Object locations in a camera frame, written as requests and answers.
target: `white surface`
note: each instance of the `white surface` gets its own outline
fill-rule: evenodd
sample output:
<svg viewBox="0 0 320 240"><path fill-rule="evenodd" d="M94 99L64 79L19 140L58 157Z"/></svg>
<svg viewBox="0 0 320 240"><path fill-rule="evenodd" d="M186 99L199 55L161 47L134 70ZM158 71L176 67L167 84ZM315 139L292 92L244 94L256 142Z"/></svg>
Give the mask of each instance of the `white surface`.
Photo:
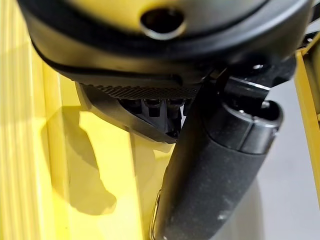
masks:
<svg viewBox="0 0 320 240"><path fill-rule="evenodd" d="M293 81L269 97L285 120L257 180L214 240L319 240L320 210Z"/></svg>

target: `circular hole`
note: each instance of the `circular hole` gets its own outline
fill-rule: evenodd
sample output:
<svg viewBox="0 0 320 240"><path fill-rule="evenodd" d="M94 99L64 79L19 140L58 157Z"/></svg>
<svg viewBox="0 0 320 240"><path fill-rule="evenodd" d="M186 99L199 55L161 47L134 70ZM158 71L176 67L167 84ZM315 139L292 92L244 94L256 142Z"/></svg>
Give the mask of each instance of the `circular hole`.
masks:
<svg viewBox="0 0 320 240"><path fill-rule="evenodd" d="M140 22L143 32L156 40L169 40L184 31L184 15L174 8L158 8L147 11Z"/></svg>

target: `yellow surface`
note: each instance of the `yellow surface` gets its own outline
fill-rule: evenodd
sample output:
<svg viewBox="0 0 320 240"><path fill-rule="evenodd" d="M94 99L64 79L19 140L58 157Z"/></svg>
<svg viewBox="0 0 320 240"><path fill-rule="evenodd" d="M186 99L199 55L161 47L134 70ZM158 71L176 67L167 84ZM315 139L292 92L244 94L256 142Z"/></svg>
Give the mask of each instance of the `yellow surface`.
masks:
<svg viewBox="0 0 320 240"><path fill-rule="evenodd" d="M308 72L308 70L311 71L311 69L310 66L308 66L308 61L305 61L303 58L303 52L304 51L297 53L298 68L295 86L299 98L315 186L320 204L320 127L317 115L319 112L316 112L316 102L314 101L314 99L318 99L316 96L318 90L314 89L317 87L317 84L314 82L314 72Z"/></svg>
<svg viewBox="0 0 320 240"><path fill-rule="evenodd" d="M172 145L100 119L0 1L0 239L146 240Z"/></svg>

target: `black rubber grip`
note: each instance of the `black rubber grip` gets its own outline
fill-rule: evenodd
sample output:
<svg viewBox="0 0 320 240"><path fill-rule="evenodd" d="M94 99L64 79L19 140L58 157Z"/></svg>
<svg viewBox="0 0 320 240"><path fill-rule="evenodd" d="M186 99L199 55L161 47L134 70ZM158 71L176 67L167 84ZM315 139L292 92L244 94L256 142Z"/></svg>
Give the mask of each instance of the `black rubber grip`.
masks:
<svg viewBox="0 0 320 240"><path fill-rule="evenodd" d="M265 144L265 152L268 152L282 120L279 106L273 103L276 104L272 105L273 110L279 110L278 116L274 115L274 120L268 121L274 122L276 131L270 131L268 127L272 124L266 124L267 131L257 133L255 117L251 116L252 124L247 124L251 117L241 115L240 118L244 116L244 127L239 127L242 124L239 119L236 124L230 119L223 124L224 112L229 111L220 109L226 106L218 103L203 107L203 103L203 99L196 99L192 106L165 171L153 231L156 240L210 240L233 213L266 157L266 154L244 153L241 147L231 149L222 142L218 143L213 136L221 140L225 137L219 136L228 135L230 139L241 129L243 136L239 141L245 145L245 138L251 142L252 136L259 138L262 134L268 141ZM205 114L203 111L217 114ZM230 112L230 115L232 119L237 113Z"/></svg>

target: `curved black edge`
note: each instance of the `curved black edge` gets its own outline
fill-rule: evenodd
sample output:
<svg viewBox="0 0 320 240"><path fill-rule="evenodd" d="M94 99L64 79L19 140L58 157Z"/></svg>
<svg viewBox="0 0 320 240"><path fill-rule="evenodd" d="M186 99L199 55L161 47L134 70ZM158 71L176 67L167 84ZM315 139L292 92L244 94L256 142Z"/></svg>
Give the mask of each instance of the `curved black edge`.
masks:
<svg viewBox="0 0 320 240"><path fill-rule="evenodd" d="M24 14L32 14L41 21L49 23L51 28L88 45L124 56L168 60L213 55L221 58L231 52L234 54L248 52L248 48L260 48L258 45L268 51L269 55L276 55L282 59L291 54L299 44L300 35L303 34L309 21L312 6L312 0L268 1L252 16L221 32L163 42L134 34L124 34L104 24L97 24L66 4L62 4L61 1L18 0L18 2ZM283 38L283 41L274 45L270 39L272 35L272 39L278 36Z"/></svg>

